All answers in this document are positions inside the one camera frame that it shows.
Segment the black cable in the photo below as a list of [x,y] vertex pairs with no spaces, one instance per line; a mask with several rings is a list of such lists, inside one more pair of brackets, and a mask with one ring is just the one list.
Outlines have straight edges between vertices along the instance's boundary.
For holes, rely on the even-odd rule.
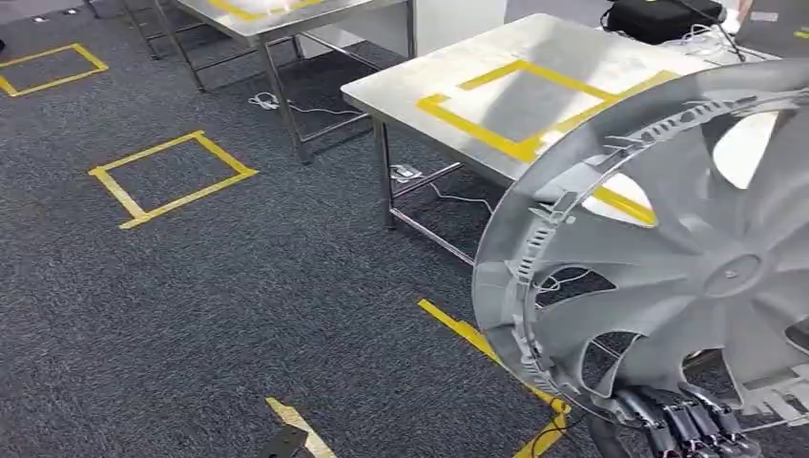
[[699,15],[700,15],[700,16],[702,16],[702,17],[707,18],[707,19],[708,19],[709,21],[711,21],[711,22],[712,22],[714,25],[716,25],[717,27],[719,27],[719,31],[721,31],[721,32],[722,32],[722,34],[723,34],[723,35],[725,35],[725,39],[726,39],[726,40],[728,40],[728,43],[730,43],[730,44],[731,44],[731,47],[733,48],[734,53],[735,53],[735,54],[736,54],[736,56],[738,57],[738,61],[739,61],[739,62],[747,62],[747,57],[745,57],[745,56],[744,56],[744,54],[742,54],[742,53],[741,53],[741,50],[740,50],[740,49],[738,48],[738,46],[736,45],[736,41],[734,41],[734,40],[733,40],[733,38],[731,38],[731,35],[730,35],[730,34],[728,33],[728,31],[726,31],[726,30],[725,30],[725,28],[722,26],[721,21],[719,21],[717,18],[713,17],[711,14],[708,14],[707,12],[705,12],[705,11],[702,11],[702,10],[700,10],[700,9],[695,8],[695,7],[694,7],[692,4],[690,4],[690,3],[686,2],[686,0],[670,0],[670,1],[675,1],[676,3],[678,3],[678,4],[682,5],[683,7],[685,7],[685,8],[687,8],[687,9],[689,9],[689,10],[691,10],[691,11],[693,11],[693,12],[695,12],[695,13],[699,14]]
[[604,11],[604,14],[601,14],[601,18],[598,19],[599,24],[601,24],[601,30],[602,31],[611,31],[610,28],[607,27],[607,24],[604,23],[604,19],[607,19],[607,16],[610,15],[611,11],[612,11],[612,8],[610,8],[609,10]]
[[571,423],[570,425],[567,425],[566,427],[559,427],[559,426],[556,424],[556,419],[555,419],[555,418],[554,418],[553,420],[551,420],[550,422],[551,422],[551,423],[553,423],[555,427],[553,427],[553,428],[551,428],[551,429],[548,429],[548,430],[546,430],[546,431],[543,431],[543,432],[542,432],[540,435],[536,436],[536,437],[533,439],[533,444],[531,444],[531,453],[530,453],[531,458],[539,458],[539,457],[541,457],[541,456],[542,456],[542,455],[537,455],[537,454],[536,454],[536,445],[539,443],[539,440],[542,438],[542,436],[544,436],[544,435],[546,435],[546,434],[550,434],[550,433],[552,433],[552,432],[557,432],[557,431],[561,431],[561,432],[562,432],[562,435],[564,435],[565,437],[567,437],[568,439],[570,439],[570,440],[573,442],[573,445],[574,445],[574,446],[576,447],[576,449],[578,450],[578,452],[579,452],[579,456],[582,456],[582,455],[583,455],[583,453],[582,453],[582,450],[579,448],[579,445],[578,445],[578,444],[576,444],[576,442],[573,440],[573,438],[571,438],[570,436],[568,436],[568,434],[567,434],[567,432],[566,432],[566,431],[567,431],[568,429],[573,429],[573,428],[575,428],[575,427],[579,426],[579,424],[580,424],[580,423],[582,423],[582,422],[583,422],[583,421],[584,421],[584,420],[585,420],[587,417],[588,417],[588,416],[587,416],[587,414],[582,415],[582,416],[581,416],[581,417],[580,417],[578,420],[576,420],[575,422]]
[[[559,401],[560,403],[562,403],[562,406],[564,406],[564,405],[565,405],[565,402],[564,402],[563,400],[561,400],[561,399],[559,399],[559,398],[553,398],[553,399],[550,401],[550,408],[553,408],[553,403],[554,403],[554,402],[556,402],[556,401]],[[570,441],[570,443],[573,445],[573,447],[576,449],[576,451],[578,451],[579,456],[582,456],[582,455],[583,455],[583,452],[582,452],[581,447],[579,447],[579,444],[576,442],[576,440],[575,440],[575,439],[573,439],[572,437],[570,437],[570,436],[568,435],[567,431],[568,431],[568,429],[573,429],[573,428],[577,427],[577,426],[578,426],[578,425],[579,425],[581,422],[583,422],[583,421],[584,421],[584,420],[585,420],[587,417],[588,417],[588,415],[587,415],[587,414],[584,414],[584,415],[582,415],[582,416],[581,416],[581,417],[580,417],[578,420],[576,420],[575,422],[571,423],[570,425],[567,425],[567,426],[565,426],[565,427],[560,427],[560,426],[559,426],[559,425],[556,423],[556,417],[554,416],[554,417],[553,417],[553,418],[550,420],[550,422],[553,424],[553,426],[554,426],[554,427],[553,427],[553,428],[551,428],[551,429],[547,429],[547,430],[545,430],[545,431],[542,431],[542,432],[541,432],[541,433],[540,433],[538,436],[536,436],[536,437],[534,437],[534,438],[533,438],[533,442],[531,443],[531,452],[530,452],[530,456],[531,456],[531,458],[537,458],[538,456],[541,456],[541,455],[537,455],[537,454],[536,454],[536,445],[539,443],[539,440],[540,440],[540,439],[542,439],[542,437],[543,437],[543,436],[545,436],[546,434],[550,434],[550,433],[552,433],[552,432],[559,432],[559,431],[561,431],[561,432],[562,432],[562,436],[564,436],[566,439],[568,439],[568,440]]]

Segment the table leg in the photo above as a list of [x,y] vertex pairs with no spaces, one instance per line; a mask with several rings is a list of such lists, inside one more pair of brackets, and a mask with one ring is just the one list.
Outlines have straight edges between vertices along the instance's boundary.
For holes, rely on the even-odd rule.
[[416,17],[415,0],[407,1],[407,58],[416,58]]
[[90,12],[93,14],[93,17],[95,19],[100,19],[101,16],[98,15],[98,10],[95,9],[95,5],[93,4],[93,2],[91,0],[83,0],[83,1],[84,6],[87,7],[88,10],[90,10]]
[[163,27],[163,31],[166,33],[166,36],[169,37],[169,40],[172,41],[172,45],[174,45],[177,53],[182,57],[182,60],[185,63],[185,67],[191,74],[191,79],[193,79],[194,84],[197,85],[197,90],[200,91],[201,93],[204,93],[205,86],[203,86],[202,81],[199,80],[197,69],[194,68],[194,64],[191,63],[191,59],[188,57],[188,53],[185,52],[185,49],[180,44],[179,39],[176,36],[175,28],[172,25],[172,22],[166,15],[166,11],[163,10],[163,7],[160,5],[160,0],[155,0],[154,4],[155,4],[155,12],[157,13],[157,18],[160,20],[160,25]]
[[129,4],[127,0],[119,0],[121,3],[121,9],[124,10],[124,15],[127,17],[127,20],[132,24],[132,27],[135,28],[137,31],[137,36],[140,37],[140,41],[143,43],[143,46],[146,48],[146,51],[149,52],[149,56],[152,57],[152,60],[159,60],[160,56],[157,55],[157,51],[152,46],[152,43],[146,38],[146,33],[143,32],[143,29],[140,28],[140,23],[137,22],[135,18],[135,13],[129,8]]
[[295,58],[297,60],[303,60],[306,58],[303,55],[303,48],[301,48],[301,42],[297,36],[292,37],[292,48],[295,50]]
[[395,227],[393,214],[393,189],[390,181],[390,147],[387,138],[387,124],[374,118],[374,149],[379,166],[380,186],[382,189],[382,210],[384,227],[393,229]]
[[295,123],[292,108],[289,106],[289,100],[286,98],[286,93],[283,91],[283,84],[280,82],[278,68],[273,61],[273,56],[270,53],[270,49],[267,47],[267,44],[263,42],[263,40],[259,43],[259,54],[261,55],[261,60],[264,61],[264,66],[266,67],[267,79],[270,80],[270,88],[272,88],[273,94],[278,98],[280,118],[283,121],[284,127],[286,127],[286,131],[289,133],[289,136],[292,137],[292,148],[298,155],[298,159],[301,161],[301,164],[310,164],[312,163],[312,159],[309,157],[309,153],[303,146],[303,140],[301,139],[301,134],[299,134],[298,131],[298,124]]

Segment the yellow tape square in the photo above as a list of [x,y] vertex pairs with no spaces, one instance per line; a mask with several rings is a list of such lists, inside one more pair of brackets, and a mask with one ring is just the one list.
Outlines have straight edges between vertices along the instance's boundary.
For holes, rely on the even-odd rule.
[[572,89],[574,91],[578,91],[580,93],[585,93],[593,97],[599,98],[602,100],[602,102],[579,114],[571,116],[570,118],[565,119],[564,121],[558,122],[545,129],[542,129],[536,134],[530,135],[528,138],[525,138],[521,141],[513,141],[509,138],[505,138],[504,136],[487,129],[481,126],[480,124],[476,124],[442,107],[441,104],[447,102],[450,99],[448,95],[445,94],[428,95],[420,99],[418,102],[416,102],[416,105],[425,112],[443,120],[447,124],[457,129],[464,131],[465,133],[469,134],[474,138],[477,138],[478,140],[486,143],[488,146],[494,149],[497,149],[523,162],[533,162],[533,160],[536,158],[535,152],[542,146],[543,136],[546,135],[547,133],[555,131],[562,134],[566,134],[567,132],[573,130],[576,126],[584,122],[586,119],[601,112],[602,110],[605,110],[606,108],[610,107],[611,105],[614,105],[615,103],[621,101],[622,99],[629,97],[630,95],[640,93],[641,91],[648,89],[651,86],[660,84],[662,82],[677,77],[676,73],[660,72],[655,76],[649,78],[648,80],[643,81],[642,83],[637,84],[635,86],[632,86],[623,93],[612,94],[606,91],[602,91],[598,88],[590,86],[585,82],[571,78],[564,74],[555,72],[553,70],[545,69],[526,60],[515,60],[510,64],[500,67],[499,69],[495,69],[489,73],[482,74],[480,76],[470,79],[469,81],[459,84],[458,89],[462,91],[473,91],[487,83],[498,80],[504,76],[507,76],[515,72],[529,72],[540,78],[546,79],[552,83],[556,83],[568,89]]
[[11,83],[8,81],[8,79],[6,79],[0,73],[0,89],[3,89],[3,91],[6,92],[6,94],[8,94],[8,95],[10,95],[12,97],[17,97],[19,95],[35,93],[37,91],[42,91],[42,90],[45,90],[45,89],[49,89],[49,88],[52,88],[54,86],[59,86],[61,84],[70,83],[70,82],[75,81],[77,79],[81,79],[81,78],[90,76],[91,74],[106,72],[110,68],[110,67],[107,66],[107,64],[105,64],[104,62],[101,62],[101,60],[99,60],[98,57],[95,57],[92,53],[87,51],[83,46],[81,46],[78,43],[73,43],[73,44],[68,45],[68,46],[63,46],[63,47],[60,47],[60,48],[54,48],[52,50],[48,50],[48,51],[45,51],[45,52],[40,52],[40,53],[37,53],[37,54],[27,55],[25,57],[20,57],[18,59],[10,60],[8,62],[2,62],[2,63],[0,63],[0,69],[4,69],[4,68],[10,67],[12,65],[21,64],[21,63],[27,62],[29,60],[38,59],[38,58],[44,57],[46,55],[56,54],[57,52],[63,52],[63,51],[68,51],[68,50],[73,50],[75,52],[78,52],[79,55],[81,55],[82,57],[87,59],[88,62],[93,64],[93,66],[95,68],[88,71],[88,72],[75,74],[73,76],[66,76],[64,78],[59,78],[59,79],[57,79],[55,81],[51,81],[50,83],[40,84],[39,86],[34,86],[32,88],[27,88],[27,89],[22,89],[22,90],[18,90],[16,88],[14,88],[11,85]]
[[[230,166],[230,168],[236,171],[236,175],[233,177],[226,178],[225,180],[220,181],[218,183],[212,184],[211,186],[208,186],[206,188],[200,189],[199,191],[189,194],[184,198],[178,198],[176,200],[173,200],[163,206],[155,208],[154,210],[144,211],[142,208],[140,208],[140,205],[138,205],[137,202],[135,202],[135,200],[132,199],[129,193],[127,193],[118,184],[118,182],[115,181],[115,179],[109,174],[109,172],[116,167],[120,167],[124,164],[128,164],[138,159],[142,159],[143,157],[153,155],[154,153],[167,150],[173,146],[177,146],[178,144],[189,140],[197,141],[200,145],[202,145],[203,148],[208,150],[212,155],[218,157],[222,162],[224,162],[225,164]],[[197,200],[198,198],[204,198],[205,196],[208,196],[209,194],[212,194],[215,191],[226,188],[232,184],[238,183],[239,181],[242,181],[245,178],[252,177],[258,172],[259,172],[258,170],[253,170],[248,167],[245,167],[241,162],[236,160],[235,157],[229,155],[227,152],[222,150],[216,143],[214,143],[208,137],[205,136],[204,131],[196,131],[175,138],[174,140],[169,140],[165,143],[160,143],[159,145],[153,146],[148,150],[141,151],[140,153],[135,153],[133,155],[123,157],[119,160],[110,162],[107,165],[95,167],[90,172],[88,172],[88,174],[98,178],[98,180],[101,181],[101,184],[103,184],[107,188],[107,190],[110,191],[110,193],[115,198],[117,198],[119,202],[121,202],[121,205],[123,205],[124,208],[126,208],[127,211],[129,211],[129,213],[132,214],[133,219],[124,222],[118,226],[121,229],[131,229],[139,224],[143,224],[144,222],[149,221],[150,219],[159,217],[160,215],[170,210],[174,210],[181,205],[185,205],[186,203]]]

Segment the floor marking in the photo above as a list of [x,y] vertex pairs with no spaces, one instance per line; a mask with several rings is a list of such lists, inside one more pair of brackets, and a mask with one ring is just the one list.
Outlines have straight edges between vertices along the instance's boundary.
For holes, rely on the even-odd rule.
[[292,406],[285,406],[281,404],[276,398],[266,398],[264,401],[267,403],[280,420],[287,425],[292,425],[309,433],[306,438],[306,449],[309,450],[315,458],[336,458],[337,455],[329,448],[329,446],[321,439],[321,436],[303,420],[303,417]]
[[[244,164],[242,164],[241,162],[236,160],[235,157],[229,155],[227,152],[222,150],[216,143],[211,141],[204,134],[205,133],[203,131],[191,132],[190,134],[186,134],[173,140],[160,143],[159,145],[153,146],[148,150],[141,151],[140,153],[135,153],[133,155],[123,157],[119,160],[110,162],[107,165],[95,167],[94,169],[88,172],[89,175],[98,178],[98,180],[101,181],[101,184],[103,184],[107,188],[107,190],[110,191],[110,194],[112,194],[115,198],[117,198],[118,201],[121,203],[121,205],[123,205],[124,208],[126,208],[127,211],[132,215],[133,219],[120,224],[118,227],[120,227],[121,229],[131,229],[137,226],[138,224],[143,224],[144,222],[149,221],[150,219],[159,217],[160,215],[166,212],[174,210],[181,205],[185,205],[186,203],[197,200],[198,198],[204,198],[205,196],[208,196],[209,194],[212,194],[220,189],[226,188],[232,184],[236,184],[245,178],[252,177],[253,175],[259,172],[258,170],[253,170],[244,166]],[[233,177],[226,178],[223,181],[220,181],[219,183],[212,184],[206,188],[191,193],[184,198],[178,198],[148,212],[140,208],[140,205],[138,205],[137,202],[135,202],[135,200],[132,199],[132,196],[130,196],[129,193],[127,193],[121,187],[121,185],[118,184],[118,182],[115,181],[115,179],[109,174],[109,171],[116,167],[120,167],[135,160],[142,159],[143,157],[153,155],[154,153],[166,150],[173,146],[177,146],[178,144],[189,140],[196,140],[200,145],[202,145],[203,148],[208,150],[211,154],[218,157],[219,159],[221,159],[222,162],[224,162],[225,164],[230,166],[233,170],[235,170],[237,174]]]
[[562,437],[567,427],[568,424],[565,419],[565,413],[556,414],[547,426],[543,427],[533,439],[528,441],[527,444],[520,448],[520,451],[514,454],[513,458],[534,458],[535,456],[542,456],[543,453],[548,451],[550,446],[555,444],[556,441]]
[[[505,370],[508,370],[507,367],[500,362],[500,359],[497,358],[497,355],[494,354],[494,350],[491,349],[491,346],[488,344],[486,338],[483,334],[480,333],[474,326],[470,325],[466,322],[458,322],[452,319],[449,315],[444,313],[440,308],[436,307],[432,304],[432,302],[422,299],[419,301],[419,306],[423,308],[423,310],[430,315],[433,316],[436,320],[446,325],[446,327],[455,331],[456,334],[460,335],[464,339],[466,339],[470,344],[474,345],[478,350],[480,350],[483,354],[490,357],[495,363],[499,364]],[[553,420],[545,426],[538,434],[535,436],[534,439],[531,439],[527,444],[525,444],[520,450],[514,455],[514,458],[533,458],[530,456],[531,454],[531,447],[533,447],[533,442],[536,437],[539,437],[538,443],[534,448],[534,451],[538,452],[540,455],[544,453],[546,450],[550,448],[556,441],[562,437],[564,431],[552,431],[546,432],[551,429],[557,428],[565,428],[566,426],[566,415],[570,412],[570,406],[566,403],[559,403],[559,398],[549,395],[545,391],[537,389],[531,385],[526,384],[525,382],[520,381],[524,386],[531,390],[533,394],[535,394],[539,399],[541,399],[544,403],[548,404],[550,408],[556,411],[556,416],[553,417]]]
[[5,91],[6,94],[8,94],[8,95],[10,95],[12,97],[17,97],[19,95],[35,93],[37,91],[42,91],[42,90],[45,90],[45,89],[49,89],[49,88],[52,88],[54,86],[59,86],[61,84],[70,83],[72,81],[75,81],[75,80],[90,76],[91,74],[106,72],[110,68],[109,66],[107,66],[107,64],[105,64],[104,62],[101,62],[101,60],[99,60],[98,57],[95,57],[92,53],[87,51],[83,46],[81,46],[78,43],[73,43],[73,44],[68,45],[68,46],[62,46],[60,48],[54,48],[52,50],[47,50],[47,51],[40,52],[40,53],[37,53],[37,54],[32,54],[32,55],[27,55],[25,57],[20,57],[18,59],[10,60],[8,62],[2,62],[2,63],[0,63],[0,69],[10,67],[10,66],[16,65],[16,64],[21,64],[23,62],[28,62],[29,60],[37,59],[39,57],[44,57],[46,55],[51,55],[51,54],[54,54],[54,53],[57,53],[57,52],[67,51],[67,50],[74,50],[74,51],[78,52],[79,55],[81,55],[82,57],[87,59],[88,62],[93,64],[95,69],[90,70],[88,72],[75,74],[73,76],[66,76],[64,78],[59,78],[59,79],[57,79],[55,81],[51,81],[50,83],[40,84],[39,86],[34,86],[32,88],[27,88],[27,89],[23,89],[23,90],[18,90],[16,88],[14,88],[11,85],[11,83],[8,81],[8,79],[6,79],[2,74],[0,74],[0,89]]
[[[679,75],[676,73],[666,71],[659,72],[651,78],[630,87],[628,90],[622,93],[612,94],[593,87],[584,81],[579,81],[562,73],[540,67],[526,60],[515,60],[507,65],[504,65],[503,67],[494,69],[491,72],[469,79],[469,81],[465,81],[459,84],[457,87],[462,91],[473,91],[487,83],[515,72],[529,72],[535,74],[540,78],[546,79],[560,86],[599,98],[602,100],[602,102],[520,141],[514,141],[510,138],[499,135],[481,126],[480,124],[476,124],[444,108],[441,106],[441,104],[451,99],[451,97],[448,95],[428,95],[418,100],[416,102],[416,106],[437,117],[438,119],[441,119],[445,123],[455,127],[456,129],[460,129],[470,136],[477,138],[478,140],[486,143],[488,146],[503,152],[506,155],[514,157],[522,162],[531,163],[536,159],[536,151],[544,144],[543,138],[548,133],[556,132],[566,134],[587,119],[606,110],[621,100],[631,95],[641,93],[652,86],[656,86],[679,77]],[[594,193],[593,196],[649,226],[654,226],[655,218],[653,211],[637,202],[629,200],[623,196],[619,196],[616,193],[600,190],[599,192]]]

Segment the cable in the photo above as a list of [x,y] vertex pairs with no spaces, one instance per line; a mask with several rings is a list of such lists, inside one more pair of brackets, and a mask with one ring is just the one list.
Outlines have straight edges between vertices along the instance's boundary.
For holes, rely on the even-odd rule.
[[674,1],[674,2],[682,5],[683,7],[685,7],[687,9],[699,14],[700,16],[707,18],[709,21],[711,21],[713,24],[715,24],[717,27],[719,27],[719,31],[722,32],[722,34],[725,36],[725,39],[728,40],[728,43],[731,44],[731,47],[733,48],[734,53],[738,57],[738,61],[739,62],[747,62],[747,57],[745,57],[744,54],[741,53],[741,50],[736,45],[736,42],[733,40],[733,38],[731,38],[731,35],[728,33],[728,31],[726,31],[725,28],[722,27],[722,23],[719,22],[718,19],[713,17],[711,14],[706,13],[705,11],[694,8],[694,6],[692,4],[690,4],[690,3],[688,3],[686,0],[670,0],[670,1]]
[[439,198],[452,198],[452,199],[455,199],[455,200],[462,200],[464,202],[483,203],[484,205],[486,205],[486,208],[487,208],[489,214],[494,213],[494,210],[491,208],[491,205],[487,201],[483,200],[482,198],[459,198],[458,196],[451,196],[451,195],[448,195],[448,194],[441,194],[441,191],[439,191],[439,189],[438,189],[438,187],[436,185],[434,185],[432,183],[429,183],[429,185],[432,188],[432,190],[435,191],[435,194],[437,194]]
[[[660,46],[664,48],[686,48],[685,51],[680,52],[686,55],[698,54],[700,57],[708,57],[725,49],[725,46],[722,43],[724,38],[721,35],[713,34],[713,31],[715,31],[715,29],[712,27],[702,24],[693,24],[691,26],[691,31],[684,34],[682,38],[669,40],[665,43],[661,43]],[[699,45],[699,47],[697,47],[695,50],[689,50],[688,48],[694,43]]]
[[796,422],[798,420],[803,420],[803,419],[807,419],[807,418],[809,418],[809,413],[807,413],[806,415],[801,415],[798,418],[793,418],[792,420],[781,420],[781,421],[778,421],[778,422],[768,423],[766,425],[759,425],[757,427],[748,427],[746,429],[743,429],[741,432],[753,432],[753,431],[759,431],[759,430],[762,430],[762,429],[767,429],[769,427],[780,427],[781,425],[786,425],[788,423]]
[[[559,401],[560,403],[563,403],[563,402],[564,402],[564,401],[562,401],[562,400],[561,400],[561,399],[559,399],[559,398],[553,398],[553,399],[550,401],[550,407],[551,407],[551,408],[553,408],[553,402],[554,402],[554,401]],[[576,451],[578,451],[578,452],[579,452],[579,456],[581,456],[581,455],[583,454],[583,453],[582,453],[582,449],[581,449],[581,447],[579,447],[579,445],[578,445],[578,443],[575,441],[575,439],[573,439],[572,437],[570,437],[570,436],[568,435],[567,431],[568,431],[569,429],[573,429],[573,428],[575,428],[575,427],[579,426],[579,424],[581,424],[581,423],[584,421],[584,419],[585,419],[585,418],[587,418],[587,415],[582,415],[582,416],[581,416],[581,417],[580,417],[578,420],[576,420],[575,422],[573,422],[573,423],[571,423],[571,424],[569,424],[569,425],[567,425],[567,426],[565,426],[565,427],[560,427],[560,426],[559,426],[559,424],[557,424],[557,423],[556,423],[556,417],[553,417],[553,418],[550,420],[550,422],[553,424],[553,428],[551,428],[551,429],[547,429],[547,430],[545,430],[545,431],[542,431],[542,432],[541,432],[539,435],[537,435],[536,437],[534,437],[534,438],[533,438],[533,442],[531,443],[531,452],[530,452],[530,456],[531,456],[531,458],[537,458],[537,457],[542,456],[541,454],[539,454],[539,455],[538,455],[538,454],[536,454],[536,446],[537,446],[537,444],[539,444],[539,440],[540,440],[540,439],[542,439],[542,437],[543,437],[543,436],[545,436],[546,434],[550,434],[550,433],[552,433],[552,432],[561,432],[561,433],[562,433],[562,435],[563,435],[564,437],[566,437],[566,438],[567,438],[567,439],[568,439],[568,440],[569,440],[569,441],[570,441],[570,442],[573,444],[573,446],[576,448]]]
[[[270,97],[269,100],[262,100],[262,95],[268,95]],[[277,110],[279,107],[279,100],[278,98],[272,93],[258,93],[250,98],[247,99],[248,102],[252,103],[253,105],[259,105],[264,110]],[[351,110],[343,110],[341,112],[333,112],[331,110],[326,110],[325,108],[310,108],[310,109],[303,109],[296,107],[291,102],[289,104],[289,108],[299,112],[299,113],[312,113],[312,112],[323,112],[329,113],[331,115],[361,115],[360,112],[354,112]]]
[[601,30],[602,31],[611,31],[607,27],[607,24],[604,23],[604,19],[607,19],[607,16],[610,15],[610,12],[612,12],[612,8],[610,8],[609,10],[604,11],[604,14],[601,14],[601,18],[598,19],[598,23],[601,24]]
[[545,281],[543,281],[542,284],[545,284],[548,280],[550,280],[550,281],[553,281],[553,285],[548,287],[548,288],[543,287],[542,285],[540,285],[539,289],[537,290],[536,293],[537,294],[542,294],[542,293],[554,293],[556,291],[560,291],[562,289],[563,284],[569,283],[571,281],[581,280],[581,279],[587,277],[590,274],[590,272],[592,272],[592,270],[587,269],[581,275],[577,275],[575,277],[571,277],[569,279],[562,279],[562,280],[557,280],[556,277],[554,277],[553,275],[548,275],[548,277],[545,279]]

